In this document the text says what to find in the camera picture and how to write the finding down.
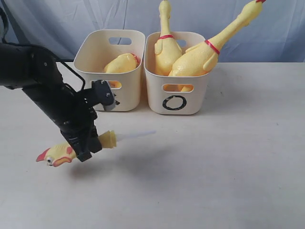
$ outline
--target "black robotic arm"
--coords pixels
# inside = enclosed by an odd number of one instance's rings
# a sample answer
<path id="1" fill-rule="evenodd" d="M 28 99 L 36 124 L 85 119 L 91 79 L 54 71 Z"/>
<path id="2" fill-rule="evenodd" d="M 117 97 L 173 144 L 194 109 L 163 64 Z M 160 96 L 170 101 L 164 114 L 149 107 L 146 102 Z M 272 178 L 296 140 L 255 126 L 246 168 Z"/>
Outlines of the black robotic arm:
<path id="1" fill-rule="evenodd" d="M 21 89 L 58 126 L 80 161 L 91 158 L 91 152 L 102 150 L 93 107 L 97 104 L 102 104 L 105 110 L 115 107 L 108 82 L 97 80 L 91 88 L 84 89 L 85 80 L 50 50 L 38 45 L 7 43 L 8 20 L 1 7 L 0 15 L 4 25 L 0 85 L 11 90 Z M 61 62 L 82 80 L 80 91 L 63 82 L 56 62 Z"/>

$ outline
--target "white table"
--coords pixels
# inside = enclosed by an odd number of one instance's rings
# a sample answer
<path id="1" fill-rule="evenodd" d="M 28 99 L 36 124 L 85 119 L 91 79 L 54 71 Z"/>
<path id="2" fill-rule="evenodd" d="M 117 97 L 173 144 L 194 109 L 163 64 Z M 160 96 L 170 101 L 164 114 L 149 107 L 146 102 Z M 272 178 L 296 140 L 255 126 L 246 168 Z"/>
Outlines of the white table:
<path id="1" fill-rule="evenodd" d="M 196 115 L 159 115 L 145 101 L 99 113 L 99 134 L 157 134 L 57 168 L 35 159 L 62 142 L 58 128 L 21 90 L 2 87 L 0 228 L 304 229 L 305 64 L 214 71 Z"/>

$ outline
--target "white backdrop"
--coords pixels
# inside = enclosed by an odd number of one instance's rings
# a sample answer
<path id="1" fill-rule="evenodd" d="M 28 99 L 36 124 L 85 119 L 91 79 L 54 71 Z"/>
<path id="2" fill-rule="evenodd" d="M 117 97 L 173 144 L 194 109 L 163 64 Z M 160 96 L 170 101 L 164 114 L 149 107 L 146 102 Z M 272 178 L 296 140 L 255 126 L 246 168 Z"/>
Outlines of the white backdrop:
<path id="1" fill-rule="evenodd" d="M 250 0 L 171 0 L 172 31 L 210 38 Z M 160 29 L 160 0 L 5 0 L 31 43 L 73 59 L 99 29 Z M 304 62 L 305 0 L 267 0 L 263 12 L 222 49 L 220 62 Z"/>

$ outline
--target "yellow rubber chicken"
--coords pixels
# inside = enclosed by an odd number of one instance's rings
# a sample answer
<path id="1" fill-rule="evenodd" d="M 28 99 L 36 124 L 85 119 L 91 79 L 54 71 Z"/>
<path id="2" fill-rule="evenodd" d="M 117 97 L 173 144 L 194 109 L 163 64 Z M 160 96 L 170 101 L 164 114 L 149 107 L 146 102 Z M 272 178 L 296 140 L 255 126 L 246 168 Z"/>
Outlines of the yellow rubber chicken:
<path id="1" fill-rule="evenodd" d="M 107 131 L 98 137 L 103 148 L 116 147 L 116 135 L 113 131 Z M 58 167 L 63 163 L 71 163 L 76 158 L 76 153 L 68 142 L 46 149 L 40 154 L 36 162 L 46 161 L 49 166 Z"/>
<path id="2" fill-rule="evenodd" d="M 124 53 L 112 60 L 104 67 L 105 73 L 127 73 L 138 67 L 140 60 L 132 53 Z M 108 81 L 111 88 L 120 88 L 118 81 Z"/>
<path id="3" fill-rule="evenodd" d="M 155 74 L 168 76 L 173 63 L 182 56 L 182 49 L 171 35 L 170 17 L 171 4 L 168 0 L 162 0 L 159 5 L 161 32 L 160 38 L 154 45 Z"/>
<path id="4" fill-rule="evenodd" d="M 218 63 L 220 50 L 244 26 L 250 24 L 263 9 L 265 0 L 247 3 L 237 18 L 216 36 L 186 50 L 174 64 L 169 76 L 200 76 L 209 73 Z M 178 86 L 179 91 L 188 92 L 192 85 Z"/>

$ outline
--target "basket handle hole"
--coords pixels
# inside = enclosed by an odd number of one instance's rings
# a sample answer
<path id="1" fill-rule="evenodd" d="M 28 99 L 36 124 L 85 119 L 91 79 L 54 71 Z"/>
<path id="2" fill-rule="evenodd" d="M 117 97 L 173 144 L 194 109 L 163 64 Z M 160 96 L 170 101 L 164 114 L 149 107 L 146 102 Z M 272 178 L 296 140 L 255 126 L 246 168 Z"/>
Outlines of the basket handle hole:
<path id="1" fill-rule="evenodd" d="M 194 86 L 191 84 L 164 84 L 162 89 L 165 92 L 184 92 L 190 93 L 194 90 Z"/>
<path id="2" fill-rule="evenodd" d="M 111 89 L 121 89 L 122 84 L 119 81 L 107 80 Z"/>
<path id="3" fill-rule="evenodd" d="M 110 37 L 108 41 L 113 45 L 131 45 L 132 43 L 132 40 L 128 37 Z"/>
<path id="4" fill-rule="evenodd" d="M 177 41 L 178 45 L 179 45 L 181 48 L 183 48 L 183 47 L 186 46 L 186 41 L 185 41 L 185 40 L 176 40 L 176 41 Z"/>

